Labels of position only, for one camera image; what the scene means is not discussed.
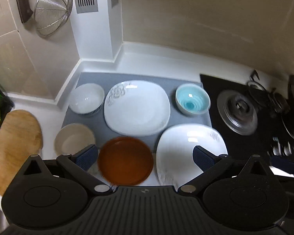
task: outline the wall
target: wall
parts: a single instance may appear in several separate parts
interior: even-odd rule
[[[54,99],[78,60],[69,21],[41,38],[33,19],[21,23],[16,0],[0,0],[0,84],[7,92]]]
[[[123,42],[121,0],[113,8],[111,0],[97,1],[97,12],[79,14],[73,3],[72,29],[81,58],[111,61]]]
[[[122,0],[124,41],[294,73],[294,0]]]

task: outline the hanging strainer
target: hanging strainer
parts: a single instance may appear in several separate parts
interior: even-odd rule
[[[37,0],[34,19],[38,32],[43,36],[54,33],[67,22],[72,6],[73,0]]]

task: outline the metal screw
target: metal screw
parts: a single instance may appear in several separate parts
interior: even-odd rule
[[[193,193],[196,191],[196,187],[191,185],[191,184],[186,184],[186,185],[182,185],[181,186],[181,190],[184,192],[184,193]]]
[[[97,186],[95,186],[95,191],[98,193],[104,193],[110,190],[110,186],[106,185],[106,184],[99,184]]]

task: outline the orange plate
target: orange plate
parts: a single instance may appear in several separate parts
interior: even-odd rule
[[[142,183],[152,171],[150,149],[139,139],[117,137],[100,150],[98,167],[106,180],[115,185]]]

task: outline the white wall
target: white wall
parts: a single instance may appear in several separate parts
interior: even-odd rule
[[[77,14],[75,2],[70,16],[81,59],[113,60],[122,44],[121,0],[97,0],[98,12]]]
[[[122,0],[122,18],[124,41],[294,74],[294,0]]]

